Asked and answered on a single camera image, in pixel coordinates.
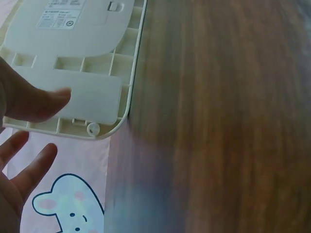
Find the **wooden table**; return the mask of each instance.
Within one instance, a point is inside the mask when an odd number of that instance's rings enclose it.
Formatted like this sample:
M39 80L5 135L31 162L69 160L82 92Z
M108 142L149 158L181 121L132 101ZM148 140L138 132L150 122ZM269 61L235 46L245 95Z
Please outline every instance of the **wooden table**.
M149 0L105 233L311 232L311 0Z

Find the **hand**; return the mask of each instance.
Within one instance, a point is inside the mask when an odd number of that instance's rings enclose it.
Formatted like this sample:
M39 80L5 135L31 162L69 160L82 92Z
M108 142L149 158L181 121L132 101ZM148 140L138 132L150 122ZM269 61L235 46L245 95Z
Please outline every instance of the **hand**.
M70 100L71 90L37 89L17 74L0 57L0 117L41 122L59 112Z
M17 132L0 146L1 171L25 145L28 137L27 132ZM9 180L2 172L0 173L0 193L19 219L27 198L50 169L56 154L57 147L54 144L48 144L35 160L13 179Z
M0 58L0 118L8 116L18 120L41 122L54 116L70 100L68 88L57 92L39 90ZM18 132L0 146L0 232L18 233L23 206L50 169L57 148L48 144L36 159L9 180L2 173L9 160L28 141L27 132Z

